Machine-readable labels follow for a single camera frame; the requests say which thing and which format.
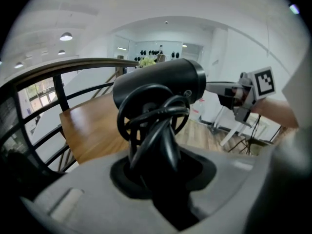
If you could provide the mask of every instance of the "ceiling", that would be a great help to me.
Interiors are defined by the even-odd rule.
[[[286,0],[238,0],[244,1],[241,10],[249,16],[265,15],[268,24],[290,43],[300,44],[305,34],[295,30],[302,22],[291,13]],[[33,52],[48,51],[48,59],[57,59],[58,49],[65,49],[65,56],[76,54],[76,45],[85,30],[93,23],[103,10],[118,0],[31,0],[16,20],[1,58],[7,68],[14,62],[25,61],[33,65]],[[64,32],[71,32],[74,40],[64,43],[59,37]]]

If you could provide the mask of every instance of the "ceiling light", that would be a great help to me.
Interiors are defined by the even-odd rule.
[[[65,50],[60,50],[59,52],[58,52],[58,55],[64,55],[66,52],[65,52]]]
[[[297,5],[291,4],[291,5],[289,5],[289,8],[295,15],[299,14],[299,8]]]
[[[23,66],[23,63],[19,61],[18,63],[16,63],[15,68],[21,68],[22,66]]]
[[[65,32],[63,35],[61,35],[60,40],[61,41],[69,41],[73,39],[72,34],[70,34],[69,32]]]

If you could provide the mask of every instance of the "gray surface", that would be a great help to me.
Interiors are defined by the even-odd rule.
[[[247,216],[264,183],[273,148],[273,146],[268,146],[262,150],[245,182],[231,197],[231,200],[222,205],[213,215],[182,233],[244,233]]]
[[[50,216],[45,214],[42,209],[32,201],[21,198],[30,214],[50,233],[57,234],[77,234],[78,232],[67,228],[65,225],[54,221]]]
[[[209,233],[214,233],[211,231],[215,230],[215,233],[219,233],[215,228],[218,224],[225,225],[229,218],[225,215],[215,219],[214,216],[229,205],[231,198],[237,196],[237,191],[244,187],[243,183],[251,173],[248,169],[236,167],[234,164],[240,162],[252,167],[255,158],[194,148],[192,151],[213,161],[217,166],[217,174],[204,190],[191,193],[194,205],[212,216],[189,231],[201,233],[209,230]],[[64,223],[72,230],[88,234],[176,233],[176,229],[155,209],[151,200],[129,199],[114,187],[109,178],[110,167],[114,161],[124,156],[126,152],[121,152],[80,165],[44,190],[35,203],[47,213],[69,188],[78,188],[84,190],[84,195],[79,198],[76,207]],[[244,218],[244,215],[237,214],[235,208],[234,211],[236,216]]]

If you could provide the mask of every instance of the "power cord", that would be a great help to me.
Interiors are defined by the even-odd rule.
[[[261,118],[261,115],[259,115],[259,117],[258,117],[258,119],[256,120],[256,122],[253,124],[254,125],[254,127],[253,127],[253,132],[252,132],[252,135],[251,135],[251,137],[250,137],[250,139],[248,140],[248,144],[244,144],[245,145],[245,147],[242,149],[242,150],[240,150],[238,153],[240,154],[241,152],[243,152],[246,148],[248,148],[248,150],[247,150],[247,154],[248,155],[250,155],[251,154],[251,152],[250,152],[250,146],[251,146],[251,142],[252,142],[252,140],[254,139],[254,136],[255,136],[255,134],[256,134],[256,132],[257,132],[257,130],[258,130],[258,126],[259,126],[259,122],[260,122],[260,118]],[[242,143],[243,141],[246,141],[247,140],[247,138],[244,138],[244,139],[242,139],[242,140],[240,140],[234,147],[232,147],[230,150],[228,150],[227,152],[229,153],[230,151],[232,151],[236,146],[238,146],[240,143]]]
[[[133,105],[138,106],[148,93],[158,93],[167,97],[166,100],[157,101],[146,112],[138,115],[128,116]],[[117,116],[117,127],[121,136],[129,141],[130,168],[140,166],[147,156],[153,151],[163,131],[171,128],[177,134],[186,124],[190,112],[190,104],[186,97],[174,95],[166,86],[160,84],[148,84],[134,89],[119,107]],[[181,124],[176,127],[177,118],[184,117]],[[137,139],[137,132],[140,132],[140,139]]]
[[[279,130],[281,130],[281,128],[282,128],[282,126],[280,126],[279,128],[278,128],[278,130],[276,131],[276,133],[272,136],[272,138],[270,139],[270,142],[272,141],[272,139],[275,137],[275,135],[278,133],[278,131]]]

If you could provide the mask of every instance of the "white wall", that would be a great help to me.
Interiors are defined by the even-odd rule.
[[[136,46],[135,51],[130,48],[129,59],[134,60],[134,57],[140,56],[139,52],[143,49],[149,51],[150,49],[157,50],[159,45],[163,45],[165,51],[167,45],[170,45],[169,49],[179,52],[181,58],[182,43],[196,44],[203,47],[200,64],[204,67],[205,71],[208,68],[208,62],[211,51],[212,42],[212,27],[203,30],[199,27],[199,24],[193,20],[187,18],[172,18],[169,20],[169,24],[164,24],[163,21],[146,21],[140,25],[132,26],[121,31],[117,31],[117,36],[123,36],[127,39],[133,40],[140,46]],[[155,47],[152,48],[151,43],[155,42]]]
[[[224,56],[224,63],[217,80],[222,81],[233,81],[236,82],[239,79],[241,72],[251,72],[257,69],[271,66],[273,70],[273,76],[276,86],[276,94],[270,96],[271,98],[286,100],[282,94],[282,89],[290,79],[288,73],[283,69],[279,62],[277,62],[272,56],[267,56],[267,52],[251,41],[244,35],[229,29],[227,37],[227,46]],[[203,120],[213,121],[221,108],[216,97],[206,101],[207,106],[216,106],[216,112],[213,114],[205,114]],[[220,121],[221,126],[227,128],[233,128],[236,124],[232,111],[227,110],[224,117]],[[279,128],[279,125],[275,122],[270,121],[270,127],[266,131],[266,134],[261,136],[261,139],[270,140],[274,133]]]
[[[305,54],[306,48],[297,52],[271,24],[267,26],[267,11],[244,0],[118,0],[107,8],[96,23],[84,33],[81,45],[131,22],[157,17],[183,16],[206,19],[214,24],[226,25],[252,38],[261,46],[270,49],[273,55],[293,73]],[[294,31],[304,32],[302,27]]]
[[[79,58],[104,58],[108,56],[109,46],[113,40],[110,36],[100,36],[77,50]]]
[[[206,64],[207,81],[220,81],[222,80],[221,72],[223,69],[224,58],[226,56],[226,47],[228,43],[228,31],[216,28],[213,31],[211,53]],[[202,119],[207,122],[213,122],[217,113],[221,109],[218,96],[214,93],[205,91],[203,98],[205,99],[205,112]]]
[[[128,60],[135,60],[136,57],[136,43],[129,40]]]
[[[77,75],[77,71],[72,71],[72,72],[68,72],[68,73],[64,73],[63,74],[63,82],[64,82],[64,86],[66,86],[72,79],[74,79]]]

